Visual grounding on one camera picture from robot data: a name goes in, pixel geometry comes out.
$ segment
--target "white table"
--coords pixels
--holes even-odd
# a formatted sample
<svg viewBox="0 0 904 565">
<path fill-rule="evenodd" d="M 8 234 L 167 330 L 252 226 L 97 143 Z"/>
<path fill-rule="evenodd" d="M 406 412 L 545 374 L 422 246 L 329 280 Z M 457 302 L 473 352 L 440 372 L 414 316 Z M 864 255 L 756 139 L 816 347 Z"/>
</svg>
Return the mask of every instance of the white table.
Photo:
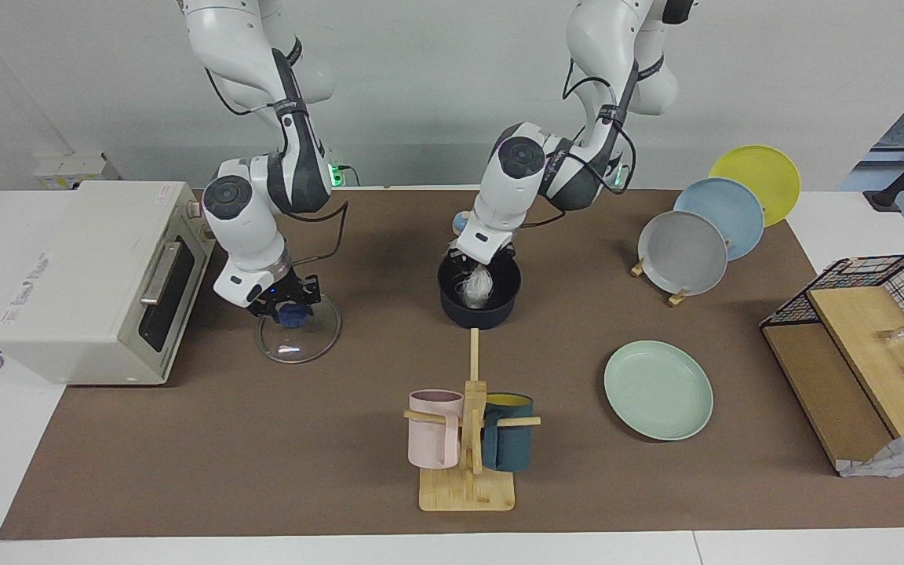
<svg viewBox="0 0 904 565">
<path fill-rule="evenodd" d="M 0 193 L 0 315 L 69 197 Z M 7 211 L 17 207 L 22 214 Z M 904 219 L 873 212 L 858 193 L 803 193 L 788 222 L 816 271 L 841 257 L 904 253 Z M 0 525 L 63 390 L 16 363 L 0 370 Z M 0 563 L 402 563 L 426 556 L 439 565 L 495 553 L 527 564 L 900 563 L 904 529 L 0 542 Z"/>
</svg>

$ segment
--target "plate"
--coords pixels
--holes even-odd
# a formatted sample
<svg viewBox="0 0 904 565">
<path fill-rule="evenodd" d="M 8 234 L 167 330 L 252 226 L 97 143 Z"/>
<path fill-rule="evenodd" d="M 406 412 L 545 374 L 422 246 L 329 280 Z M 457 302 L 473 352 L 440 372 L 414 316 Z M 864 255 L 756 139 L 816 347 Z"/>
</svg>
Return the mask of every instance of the plate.
<svg viewBox="0 0 904 565">
<path fill-rule="evenodd" d="M 625 344 L 606 365 L 606 397 L 636 432 L 675 441 L 695 436 L 713 414 L 713 389 L 699 364 L 664 342 Z"/>
<path fill-rule="evenodd" d="M 643 272 L 666 293 L 692 297 L 713 289 L 727 268 L 727 246 L 713 223 L 692 212 L 658 214 L 637 243 Z"/>
<path fill-rule="evenodd" d="M 713 223 L 727 242 L 728 261 L 745 257 L 763 238 L 763 205 L 745 185 L 732 179 L 694 182 L 679 194 L 674 209 Z"/>
<path fill-rule="evenodd" d="M 800 196 L 800 173 L 778 149 L 747 144 L 732 149 L 713 164 L 711 177 L 724 177 L 749 187 L 763 204 L 765 226 L 786 218 Z"/>
</svg>

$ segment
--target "black pot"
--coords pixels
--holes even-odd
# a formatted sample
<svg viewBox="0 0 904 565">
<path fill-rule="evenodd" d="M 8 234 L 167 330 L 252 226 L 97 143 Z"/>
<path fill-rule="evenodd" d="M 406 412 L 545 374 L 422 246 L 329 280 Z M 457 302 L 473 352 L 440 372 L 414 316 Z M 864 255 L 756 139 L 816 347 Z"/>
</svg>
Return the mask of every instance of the black pot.
<svg viewBox="0 0 904 565">
<path fill-rule="evenodd" d="M 466 275 L 463 275 L 455 261 L 445 257 L 438 267 L 438 287 L 441 290 L 442 310 L 449 319 L 463 328 L 480 328 L 489 330 L 504 322 L 512 314 L 514 300 L 521 289 L 521 271 L 513 258 L 507 255 L 495 258 L 487 265 L 487 271 L 493 279 L 493 292 L 484 308 L 468 308 L 462 303 L 455 287 Z"/>
</svg>

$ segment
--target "green plate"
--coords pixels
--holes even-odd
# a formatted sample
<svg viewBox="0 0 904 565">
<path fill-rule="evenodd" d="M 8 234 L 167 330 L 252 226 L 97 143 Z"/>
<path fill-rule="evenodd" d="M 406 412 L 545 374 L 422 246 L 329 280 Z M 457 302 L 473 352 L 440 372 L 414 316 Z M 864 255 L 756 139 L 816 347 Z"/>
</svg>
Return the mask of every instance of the green plate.
<svg viewBox="0 0 904 565">
<path fill-rule="evenodd" d="M 686 439 L 706 426 L 713 389 L 699 364 L 667 343 L 625 344 L 606 365 L 606 396 L 628 426 L 653 439 Z"/>
</svg>

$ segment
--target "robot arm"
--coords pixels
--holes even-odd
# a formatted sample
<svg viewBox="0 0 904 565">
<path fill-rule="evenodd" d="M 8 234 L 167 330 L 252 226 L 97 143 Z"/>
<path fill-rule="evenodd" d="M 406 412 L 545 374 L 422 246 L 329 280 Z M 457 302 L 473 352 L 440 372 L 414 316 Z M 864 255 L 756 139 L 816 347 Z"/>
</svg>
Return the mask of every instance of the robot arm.
<svg viewBox="0 0 904 565">
<path fill-rule="evenodd" d="M 489 264 L 510 243 L 537 194 L 563 212 L 592 205 L 603 188 L 603 175 L 627 111 L 660 114 L 675 99 L 677 82 L 661 55 L 664 30 L 669 23 L 685 21 L 692 5 L 693 0 L 578 3 L 567 21 L 567 48 L 580 75 L 588 78 L 574 89 L 587 115 L 584 142 L 550 135 L 528 122 L 507 129 L 495 144 L 480 193 L 455 247 L 474 261 Z M 643 71 L 638 65 L 642 58 L 651 61 Z M 530 178 L 512 179 L 495 158 L 498 148 L 515 136 L 539 144 L 545 155 L 538 189 L 521 212 L 516 200 L 506 199 L 505 193 L 530 194 Z M 510 207 L 502 202 L 510 202 Z"/>
<path fill-rule="evenodd" d="M 205 189 L 205 216 L 229 253 L 215 290 L 244 308 L 259 297 L 266 299 L 265 293 L 283 279 L 290 288 L 277 296 L 318 297 L 319 290 L 306 293 L 291 271 L 284 238 L 273 218 L 275 212 L 319 210 L 330 197 L 326 148 L 313 132 L 293 68 L 308 57 L 284 23 L 280 0 L 240 2 L 232 7 L 219 1 L 185 0 L 183 11 L 191 47 L 202 64 L 237 104 L 267 104 L 283 138 L 281 151 L 222 163 L 218 177 Z M 291 43 L 285 51 L 279 46 L 288 43 L 288 36 Z M 304 68 L 315 86 L 313 100 L 330 97 L 330 76 L 315 64 L 304 64 Z M 272 301 L 261 303 L 273 307 Z"/>
</svg>

